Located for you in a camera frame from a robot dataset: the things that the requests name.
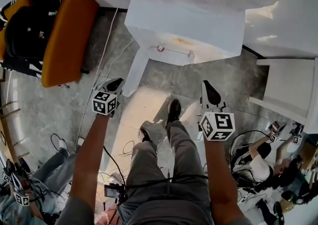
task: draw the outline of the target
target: forearm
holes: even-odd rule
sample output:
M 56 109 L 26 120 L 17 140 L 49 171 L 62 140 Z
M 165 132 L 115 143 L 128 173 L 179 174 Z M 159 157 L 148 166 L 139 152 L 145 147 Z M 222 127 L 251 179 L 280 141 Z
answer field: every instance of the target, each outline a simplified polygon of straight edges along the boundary
M 291 135 L 286 141 L 281 144 L 277 150 L 276 150 L 276 162 L 282 159 L 282 153 L 285 151 L 287 146 L 291 143 L 291 141 L 294 139 L 294 136 Z
M 30 201 L 33 200 L 33 195 L 31 193 L 29 194 L 29 200 Z M 42 214 L 40 210 L 38 209 L 38 207 L 36 206 L 35 202 L 30 202 L 30 208 L 31 208 L 33 217 L 37 217 L 43 220 Z
M 204 144 L 213 218 L 216 224 L 227 225 L 234 219 L 243 216 L 237 206 L 237 186 L 225 159 L 223 144 L 206 140 Z
M 13 187 L 13 184 L 10 183 L 10 193 L 11 193 L 11 196 L 14 197 L 14 187 Z
M 252 143 L 248 146 L 248 149 L 257 149 L 260 145 L 268 141 L 269 138 L 265 136 L 264 138 L 261 138 L 260 140 L 256 141 L 255 143 Z
M 109 116 L 96 117 L 78 152 L 74 167 L 70 196 L 84 200 L 93 210 L 108 119 Z

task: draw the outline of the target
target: white t-shirt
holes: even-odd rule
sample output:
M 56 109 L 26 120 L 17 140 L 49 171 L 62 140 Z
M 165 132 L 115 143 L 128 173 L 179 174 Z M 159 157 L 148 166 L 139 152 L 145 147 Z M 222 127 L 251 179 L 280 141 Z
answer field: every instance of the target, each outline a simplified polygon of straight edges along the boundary
M 248 164 L 236 165 L 233 172 L 239 172 L 245 178 L 256 182 L 263 182 L 270 175 L 269 165 L 259 154 Z

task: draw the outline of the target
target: black and white bag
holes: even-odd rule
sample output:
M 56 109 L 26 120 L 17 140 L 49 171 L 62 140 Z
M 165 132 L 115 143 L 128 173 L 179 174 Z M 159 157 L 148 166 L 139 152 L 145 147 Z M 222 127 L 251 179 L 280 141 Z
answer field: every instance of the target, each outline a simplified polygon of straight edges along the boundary
M 43 60 L 55 20 L 46 9 L 21 7 L 5 28 L 5 51 L 11 57 Z

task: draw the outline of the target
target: white sneaker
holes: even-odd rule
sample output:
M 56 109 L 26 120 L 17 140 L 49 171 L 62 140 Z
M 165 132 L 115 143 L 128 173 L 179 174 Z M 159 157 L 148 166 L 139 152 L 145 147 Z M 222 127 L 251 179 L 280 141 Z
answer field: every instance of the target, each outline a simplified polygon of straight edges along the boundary
M 81 147 L 81 146 L 83 145 L 84 141 L 85 141 L 85 139 L 79 138 L 79 139 L 78 139 L 78 146 Z
M 70 155 L 70 153 L 68 151 L 68 145 L 66 144 L 65 140 L 62 140 L 62 139 L 59 140 L 59 147 L 64 148 L 68 152 L 68 154 Z

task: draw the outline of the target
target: marble floor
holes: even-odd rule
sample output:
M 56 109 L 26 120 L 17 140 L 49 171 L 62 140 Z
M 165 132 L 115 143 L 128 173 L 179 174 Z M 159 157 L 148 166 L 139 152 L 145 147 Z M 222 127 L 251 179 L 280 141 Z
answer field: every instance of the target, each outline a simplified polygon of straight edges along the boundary
M 10 134 L 17 155 L 25 156 L 32 170 L 44 163 L 55 149 L 50 141 L 53 133 L 63 138 L 70 151 L 75 148 L 76 137 L 84 106 L 90 94 L 98 62 L 102 56 L 105 41 L 109 32 L 113 12 L 99 12 L 95 27 L 84 58 L 84 67 L 90 71 L 83 74 L 78 82 L 66 87 L 43 88 L 41 80 L 35 77 L 12 72 L 8 90 L 8 101 L 17 101 L 12 106 L 21 111 L 8 119 Z M 109 78 L 126 78 L 130 65 L 139 48 L 133 41 L 122 56 L 113 64 L 109 76 L 107 73 L 111 62 L 132 40 L 132 36 L 124 26 L 125 13 L 118 13 L 106 47 L 98 81 Z M 159 142 L 158 164 L 164 174 L 173 170 L 173 155 L 168 146 L 166 135 L 160 122 L 167 116 L 166 106 L 176 97 L 182 105 L 182 118 L 192 139 L 196 139 L 197 125 L 195 115 L 199 111 L 201 81 L 208 80 L 221 94 L 222 101 L 235 115 L 236 134 L 248 130 L 263 130 L 270 122 L 287 120 L 275 112 L 262 109 L 248 102 L 250 96 L 262 98 L 268 75 L 268 68 L 256 65 L 257 58 L 242 50 L 241 56 L 195 65 L 175 66 L 150 60 L 140 82 L 138 90 L 130 97 L 124 97 L 120 109 L 109 122 L 105 146 L 121 167 L 123 174 L 128 175 L 130 155 L 122 155 L 131 151 L 139 140 L 137 131 L 144 121 L 149 121 L 152 137 Z M 6 101 L 8 88 L 6 82 L 1 83 L 1 100 Z M 88 106 L 79 135 L 85 137 L 95 118 Z M 251 134 L 247 142 L 255 141 L 259 134 Z M 202 165 L 205 164 L 205 153 L 202 142 L 196 141 Z M 101 171 L 111 174 L 116 171 L 115 164 L 104 157 Z M 100 182 L 107 182 L 109 176 L 100 175 Z

